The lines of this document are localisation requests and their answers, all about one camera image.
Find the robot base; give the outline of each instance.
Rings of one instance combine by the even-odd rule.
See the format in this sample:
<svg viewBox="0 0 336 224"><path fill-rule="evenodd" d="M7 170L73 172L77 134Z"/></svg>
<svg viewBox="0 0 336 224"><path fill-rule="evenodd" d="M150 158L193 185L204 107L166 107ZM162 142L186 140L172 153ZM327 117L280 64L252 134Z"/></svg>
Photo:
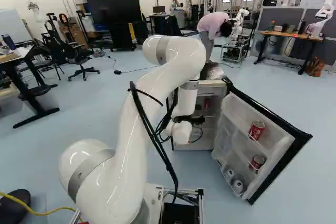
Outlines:
<svg viewBox="0 0 336 224"><path fill-rule="evenodd" d="M203 224L203 190L180 189L172 204L174 193L174 189L147 184L140 211L131 224ZM79 217L77 210L70 224L76 224Z"/></svg>

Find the whiteboard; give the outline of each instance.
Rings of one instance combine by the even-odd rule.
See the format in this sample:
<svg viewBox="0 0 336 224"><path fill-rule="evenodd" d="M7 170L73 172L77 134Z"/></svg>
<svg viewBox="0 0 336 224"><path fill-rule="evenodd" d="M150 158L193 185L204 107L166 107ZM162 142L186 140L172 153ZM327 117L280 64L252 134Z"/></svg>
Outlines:
<svg viewBox="0 0 336 224"><path fill-rule="evenodd" d="M14 43L32 39L16 9L0 9L0 39L5 34L9 34Z"/></svg>

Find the blue storage bin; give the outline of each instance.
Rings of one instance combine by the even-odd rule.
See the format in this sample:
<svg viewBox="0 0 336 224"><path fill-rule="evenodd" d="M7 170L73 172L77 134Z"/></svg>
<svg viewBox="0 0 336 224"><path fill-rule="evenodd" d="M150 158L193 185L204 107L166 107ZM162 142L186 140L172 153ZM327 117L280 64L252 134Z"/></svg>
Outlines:
<svg viewBox="0 0 336 224"><path fill-rule="evenodd" d="M106 30L109 30L107 28L107 26L103 25L103 24L97 24L97 23L94 23L94 28L96 31L106 31Z"/></svg>

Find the red soda can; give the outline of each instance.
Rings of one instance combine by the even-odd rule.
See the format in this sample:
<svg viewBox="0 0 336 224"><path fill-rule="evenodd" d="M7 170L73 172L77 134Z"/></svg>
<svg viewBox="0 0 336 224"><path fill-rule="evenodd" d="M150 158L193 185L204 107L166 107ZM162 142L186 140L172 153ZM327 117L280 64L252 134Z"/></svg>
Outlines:
<svg viewBox="0 0 336 224"><path fill-rule="evenodd" d="M262 121L253 121L248 131L249 138L258 141L263 133L265 124Z"/></svg>
<svg viewBox="0 0 336 224"><path fill-rule="evenodd" d="M263 164L266 162L266 158L261 155L254 155L251 163L249 164L248 168L254 172L258 173L259 169L263 166Z"/></svg>

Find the robotic arm on table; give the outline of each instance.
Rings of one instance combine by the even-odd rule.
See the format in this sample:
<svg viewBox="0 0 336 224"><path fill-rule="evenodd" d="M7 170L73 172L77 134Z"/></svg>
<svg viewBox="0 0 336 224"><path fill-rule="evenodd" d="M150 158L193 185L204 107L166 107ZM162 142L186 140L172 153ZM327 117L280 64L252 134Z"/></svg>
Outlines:
<svg viewBox="0 0 336 224"><path fill-rule="evenodd" d="M136 88L164 103L179 87L172 116L192 114L198 77L206 60L203 44L193 38L152 36L143 43L143 53L148 61L161 66L140 78ZM153 123L160 104L143 93L139 93L139 98ZM191 125L172 124L172 135L187 142ZM60 181L90 224L130 224L136 218L146 185L149 140L129 94L120 115L116 150L98 140L81 140L62 154Z"/></svg>
<svg viewBox="0 0 336 224"><path fill-rule="evenodd" d="M229 20L234 21L234 25L233 25L233 29L232 29L232 33L230 35L230 38L232 40L237 40L239 35L242 35L243 32L243 23L244 23L244 17L246 17L249 14L248 10L245 10L243 8L241 8L239 10L239 12L237 13L236 18L232 18Z"/></svg>
<svg viewBox="0 0 336 224"><path fill-rule="evenodd" d="M320 33L328 20L332 18L334 12L333 0L325 0L323 7L315 14L315 18L322 19L317 23L312 23L307 26L306 33L311 37L320 37Z"/></svg>

